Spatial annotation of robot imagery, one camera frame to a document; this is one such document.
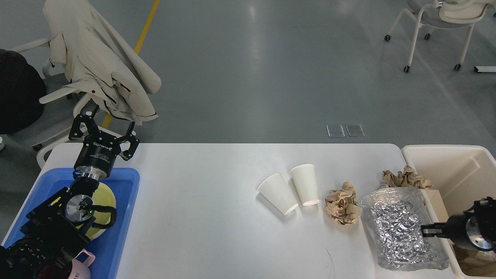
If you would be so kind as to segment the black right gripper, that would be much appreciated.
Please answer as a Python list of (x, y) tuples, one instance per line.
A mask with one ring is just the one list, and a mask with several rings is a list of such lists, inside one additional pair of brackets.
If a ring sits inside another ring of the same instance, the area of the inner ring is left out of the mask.
[(422, 224), (423, 237), (449, 238), (456, 246), (489, 252), (493, 250), (493, 219), (454, 214), (447, 222)]

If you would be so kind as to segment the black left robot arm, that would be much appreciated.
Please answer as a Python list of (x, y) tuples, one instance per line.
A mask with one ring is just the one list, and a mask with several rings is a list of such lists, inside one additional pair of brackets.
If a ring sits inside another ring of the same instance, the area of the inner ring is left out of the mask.
[[(84, 138), (76, 159), (73, 182), (28, 212), (21, 227), (23, 237), (10, 247), (1, 247), (2, 279), (36, 279), (48, 266), (65, 268), (90, 243), (90, 228), (109, 229), (117, 220), (117, 209), (98, 205), (93, 194), (100, 179), (110, 176), (117, 157), (130, 160), (140, 140), (130, 122), (126, 134), (117, 137), (99, 129), (94, 120), (97, 109), (78, 114), (68, 138)], [(81, 124), (88, 130), (83, 135)]]

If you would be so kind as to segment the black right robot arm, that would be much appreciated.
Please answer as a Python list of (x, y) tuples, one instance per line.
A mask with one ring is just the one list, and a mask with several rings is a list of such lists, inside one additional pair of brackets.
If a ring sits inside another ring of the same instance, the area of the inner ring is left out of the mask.
[(496, 202), (488, 196), (474, 201), (461, 214), (454, 214), (446, 222), (420, 226), (423, 237), (450, 239), (455, 246), (483, 252), (495, 251)]

